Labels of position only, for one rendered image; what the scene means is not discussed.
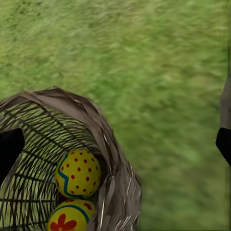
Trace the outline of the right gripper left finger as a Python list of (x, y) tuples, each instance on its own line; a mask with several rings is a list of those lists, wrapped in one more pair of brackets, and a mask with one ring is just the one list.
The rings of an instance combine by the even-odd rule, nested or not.
[(0, 186), (25, 147), (20, 128), (0, 133)]

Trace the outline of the easter egg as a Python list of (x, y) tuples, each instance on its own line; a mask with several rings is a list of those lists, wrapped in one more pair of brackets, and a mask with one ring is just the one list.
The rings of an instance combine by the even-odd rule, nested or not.
[(50, 213), (47, 231), (84, 231), (96, 204), (83, 198), (68, 199)]
[(91, 197), (99, 188), (101, 166), (89, 151), (78, 148), (63, 155), (55, 172), (56, 188), (68, 199)]

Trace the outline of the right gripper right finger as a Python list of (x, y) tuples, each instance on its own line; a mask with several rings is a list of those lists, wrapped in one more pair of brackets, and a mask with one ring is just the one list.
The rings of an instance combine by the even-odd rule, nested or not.
[(231, 167), (231, 130), (219, 128), (216, 146)]

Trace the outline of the wicker basket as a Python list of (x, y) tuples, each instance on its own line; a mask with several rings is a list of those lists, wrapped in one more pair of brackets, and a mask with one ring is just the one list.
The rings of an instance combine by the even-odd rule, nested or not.
[[(0, 117), (0, 133), (18, 129), (17, 127), (23, 123), (20, 129), (23, 133), (24, 141), (33, 131), (35, 131), (34, 135), (27, 140), (25, 146), (27, 144), (30, 146), (37, 138), (42, 136), (39, 141), (33, 144), (34, 147), (31, 151), (27, 151), (29, 146), (22, 150), (22, 153), (18, 158), (16, 158), (16, 162), (14, 162), (12, 168), (8, 172), (5, 181), (6, 188), (4, 196), (3, 198), (0, 198), (0, 220), (1, 216), (3, 219), (3, 227), (0, 228), (0, 231), (31, 231), (29, 225), (32, 226), (34, 231), (39, 231), (38, 227), (41, 231), (47, 231), (45, 223), (48, 223), (51, 215), (50, 213), (54, 210), (52, 204), (56, 202), (57, 207), (59, 204), (67, 200), (67, 197), (62, 195), (58, 188), (56, 188), (56, 183), (51, 182), (51, 179), (55, 174), (50, 180), (49, 178), (56, 170), (56, 166), (58, 166), (58, 162), (62, 159), (63, 155), (78, 148), (89, 151), (96, 157), (97, 160), (107, 162), (107, 164), (99, 164), (101, 166), (101, 181), (99, 188), (91, 197), (87, 198), (87, 200), (96, 204), (96, 208), (84, 231), (135, 231), (139, 225), (142, 211), (141, 180), (135, 172), (135, 168), (126, 159), (124, 150), (116, 140), (113, 129), (108, 124), (104, 111), (95, 105), (91, 99), (62, 90), (55, 85), (53, 88), (54, 89), (50, 90), (23, 91), (8, 96), (0, 101), (0, 113), (4, 112), (4, 114)], [(27, 107), (33, 104), (37, 104), (37, 106), (24, 111)], [(39, 108), (43, 110), (40, 115), (26, 118), (25, 120), (21, 119), (21, 117), (26, 113)], [(48, 112), (48, 110), (46, 110), (48, 108), (53, 109), (53, 111)], [(14, 110), (18, 109), (20, 109), (18, 112), (12, 114)], [(24, 114), (17, 117), (20, 113)], [(42, 115), (48, 116), (41, 118), (33, 125), (29, 125), (29, 122), (26, 122)], [(60, 115), (60, 117), (54, 117), (54, 115)], [(1, 123), (7, 116), (10, 117)], [(13, 117), (15, 120), (9, 123)], [(41, 121), (46, 117), (51, 118)], [(60, 122), (60, 118), (62, 118), (62, 121), (66, 119), (72, 119), (74, 121), (69, 121), (73, 122), (73, 124), (64, 125), (64, 122)], [(17, 120), (19, 122), (12, 128)], [(52, 120), (54, 121), (45, 125), (40, 130), (37, 130), (41, 127), (41, 125)], [(33, 126), (40, 123), (42, 123), (40, 126), (33, 128)], [(66, 133), (69, 133), (71, 136), (66, 139), (62, 139), (62, 141), (56, 140), (58, 137), (50, 139), (55, 136), (56, 133), (64, 130), (65, 132), (58, 134), (58, 137)], [(39, 156), (43, 148), (51, 142), (55, 145), (49, 149), (47, 153), (45, 150), (43, 154)], [(60, 149), (56, 152), (52, 159), (55, 157), (57, 158), (54, 162), (52, 162), (52, 159), (49, 160), (49, 158), (58, 148)], [(27, 155), (21, 164), (19, 164), (24, 153), (27, 153)], [(32, 177), (38, 162), (37, 160), (33, 165), (36, 158), (41, 161), (37, 167), (34, 177)], [(47, 163), (47, 165), (44, 169), (47, 168), (49, 163), (50, 167), (47, 169), (44, 179), (35, 178), (38, 172), (43, 169), (45, 163)], [(24, 168), (25, 165), (26, 167)], [(23, 168), (24, 170), (22, 174), (20, 174), (20, 171)], [(27, 168), (29, 168), (27, 174), (24, 175)], [(34, 169), (31, 175), (28, 176), (32, 168)], [(13, 197), (12, 199), (9, 199), (8, 195), (8, 198), (6, 199), (5, 194), (14, 176)], [(16, 186), (16, 179), (18, 176), (20, 176), (20, 179)], [(19, 188), (22, 177), (24, 177), (24, 181)], [(30, 197), (29, 200), (27, 200), (27, 196), (29, 194), (29, 192), (27, 192), (26, 199), (23, 200), (25, 191), (24, 186), (27, 178), (29, 181), (32, 179), (32, 184), (29, 189)], [(32, 194), (32, 185), (34, 180), (36, 182), (39, 181), (37, 200), (34, 200), (36, 185)], [(46, 193), (49, 192), (51, 186), (51, 199), (44, 200), (43, 197), (45, 197)], [(20, 193), (21, 199), (19, 200), (18, 196)], [(6, 211), (8, 202), (10, 202), (11, 205), (11, 215), (9, 218), (10, 225), (7, 227), (4, 226), (5, 223), (3, 218), (3, 207), (5, 201)], [(20, 202), (20, 210), (19, 217), (17, 217), (18, 225), (16, 225), (15, 219), (17, 216), (18, 202)], [(45, 211), (44, 202), (46, 202), (46, 204), (48, 204), (47, 202), (50, 202), (50, 212), (48, 212), (48, 207)], [(22, 225), (20, 225), (22, 203), (25, 203), (25, 213), (24, 217), (22, 216)], [(26, 203), (28, 203), (27, 213)], [(38, 222), (37, 220), (35, 222), (33, 221), (32, 203), (38, 204)], [(13, 225), (11, 226), (12, 215)], [(31, 217), (31, 223), (29, 223), (29, 216)]]

